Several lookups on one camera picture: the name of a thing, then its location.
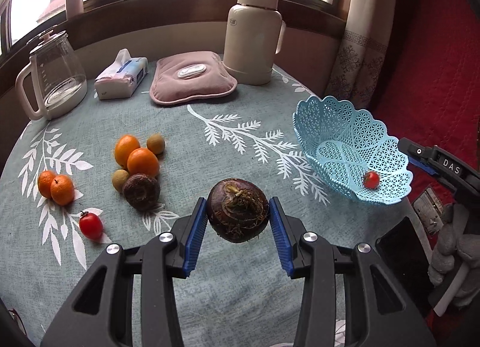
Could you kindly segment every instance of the pink hot water bag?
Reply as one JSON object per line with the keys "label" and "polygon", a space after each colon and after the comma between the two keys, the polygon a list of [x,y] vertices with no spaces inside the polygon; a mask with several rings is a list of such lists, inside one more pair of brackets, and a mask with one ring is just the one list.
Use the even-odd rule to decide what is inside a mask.
{"label": "pink hot water bag", "polygon": [[162,58],[150,87],[150,97],[160,105],[174,105],[193,99],[226,96],[237,87],[220,56],[195,51]]}

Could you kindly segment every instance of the light blue fruit basket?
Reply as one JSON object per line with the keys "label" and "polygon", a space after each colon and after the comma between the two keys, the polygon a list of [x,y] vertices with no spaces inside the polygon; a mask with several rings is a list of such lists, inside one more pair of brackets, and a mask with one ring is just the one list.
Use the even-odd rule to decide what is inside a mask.
{"label": "light blue fruit basket", "polygon": [[[310,165],[335,191],[385,205],[410,193],[408,157],[398,150],[398,139],[387,134],[385,124],[367,110],[357,111],[349,101],[332,96],[311,96],[298,103],[293,128]],[[370,170],[380,176],[375,190],[363,186],[363,175]]]}

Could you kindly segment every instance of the beige curtain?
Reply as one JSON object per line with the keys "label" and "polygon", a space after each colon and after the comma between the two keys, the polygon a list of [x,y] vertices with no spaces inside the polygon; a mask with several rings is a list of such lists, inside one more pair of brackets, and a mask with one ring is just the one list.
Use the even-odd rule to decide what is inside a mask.
{"label": "beige curtain", "polygon": [[345,34],[325,96],[366,108],[377,85],[392,31],[395,0],[351,0]]}

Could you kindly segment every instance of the cherry tomato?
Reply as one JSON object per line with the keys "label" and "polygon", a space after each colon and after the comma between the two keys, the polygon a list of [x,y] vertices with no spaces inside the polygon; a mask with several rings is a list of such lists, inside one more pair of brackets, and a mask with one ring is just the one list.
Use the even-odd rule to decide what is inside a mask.
{"label": "cherry tomato", "polygon": [[80,231],[86,238],[98,240],[102,237],[103,224],[97,214],[82,212],[80,216],[78,225],[80,226]]}
{"label": "cherry tomato", "polygon": [[370,188],[374,190],[380,184],[380,176],[374,171],[369,171],[365,175],[363,175],[363,185],[366,188]]}

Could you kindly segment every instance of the tablecloth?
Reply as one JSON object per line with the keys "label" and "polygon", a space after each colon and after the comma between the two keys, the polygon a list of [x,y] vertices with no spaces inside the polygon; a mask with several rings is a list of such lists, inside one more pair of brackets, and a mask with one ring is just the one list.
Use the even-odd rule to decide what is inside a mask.
{"label": "tablecloth", "polygon": [[[224,98],[165,108],[148,95],[154,66],[129,99],[99,101],[88,81],[88,93],[73,111],[29,123],[7,161],[0,180],[0,297],[20,313],[36,345],[108,243],[130,248],[168,231],[221,179],[255,183],[267,198],[279,197],[285,212],[307,229],[338,245],[373,243],[410,212],[407,202],[382,207],[351,201],[319,180],[292,127],[297,102],[310,92],[283,70],[275,67],[264,86],[240,84]],[[141,213],[111,185],[118,169],[112,150],[123,134],[145,146],[155,132],[166,139],[162,190],[157,206]],[[71,205],[40,196],[36,182],[44,169],[71,175]],[[80,233],[83,210],[102,219],[101,243]],[[345,306],[337,280],[335,345],[342,345]],[[232,244],[207,226],[196,270],[174,285],[186,346],[267,347],[294,340],[303,284],[282,270],[269,227],[259,238]],[[134,345],[141,345],[139,288],[136,277]]]}

